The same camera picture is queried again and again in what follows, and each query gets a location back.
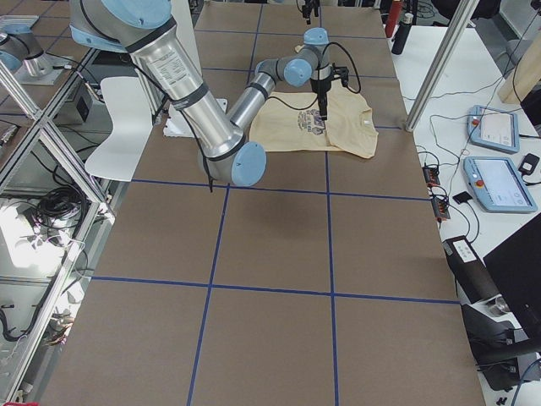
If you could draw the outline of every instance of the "office chair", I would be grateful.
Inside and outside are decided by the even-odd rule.
[[[432,0],[432,4],[446,19],[452,19],[460,0]],[[491,19],[500,12],[501,0],[481,0],[472,19]]]

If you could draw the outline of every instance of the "white table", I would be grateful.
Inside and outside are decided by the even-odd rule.
[[[434,55],[444,37],[445,30],[446,28],[414,26],[412,27],[402,55],[393,55],[396,75],[400,80],[402,94],[405,97],[404,102],[408,111],[413,104],[413,101],[408,100],[408,98],[413,99],[417,95]],[[430,130],[430,116],[439,114],[450,118],[459,118],[467,114],[473,105],[487,105],[489,101],[491,101],[489,104],[490,107],[506,111],[519,108],[520,106],[518,105],[504,104],[500,101],[495,92],[503,85],[504,80],[498,81],[499,78],[501,78],[500,71],[477,32],[474,29],[466,29],[450,62],[445,68],[445,72],[440,78],[433,96],[442,95],[447,92],[477,91],[487,85],[493,85],[474,94],[448,95],[431,99],[423,116],[419,120],[417,128],[414,130],[416,144],[426,148],[426,151],[434,153],[440,159],[441,163],[456,163],[456,158],[453,155],[443,151],[436,145],[433,132]],[[516,113],[519,119],[520,134],[536,136],[535,128],[529,122],[524,112],[520,110]],[[462,148],[466,145],[468,137],[466,120],[466,117],[455,120],[433,117],[434,133],[437,136],[439,144],[457,155],[460,155]],[[521,138],[520,144],[521,150],[517,154],[508,155],[468,143],[466,154],[470,156],[509,156],[516,165],[520,164],[522,158],[528,152],[541,156],[540,140]],[[435,159],[427,156],[427,154],[421,154],[419,156],[421,163],[425,162],[425,158],[427,163],[435,163]],[[440,182],[450,196],[467,190],[467,181],[462,169],[462,161],[453,177],[455,168],[456,166],[440,167]],[[539,181],[540,179],[541,173],[539,172],[539,168],[537,168],[531,177],[531,181]],[[541,207],[541,187],[529,188],[529,191],[538,206]],[[473,248],[481,258],[538,214],[488,213],[482,210],[475,199],[471,200],[470,203],[480,221],[480,233],[477,240],[473,243]],[[467,205],[460,205],[459,209],[467,216],[472,224],[472,232],[469,234],[469,238],[471,239],[475,235],[474,233],[477,227],[475,217]],[[442,222],[441,225],[440,236],[442,240],[463,235],[467,231],[467,222],[464,218],[452,208],[450,210],[451,220]],[[484,310],[483,308],[485,306],[478,304],[475,307],[479,310]],[[512,320],[512,322],[517,324],[516,319],[512,315],[500,317],[496,320]],[[487,405],[494,405],[500,397],[507,397],[507,404],[511,403],[512,392],[492,391],[481,374],[479,374],[479,380],[484,390]],[[539,399],[541,399],[541,382],[530,382],[522,386],[516,406],[538,406]]]

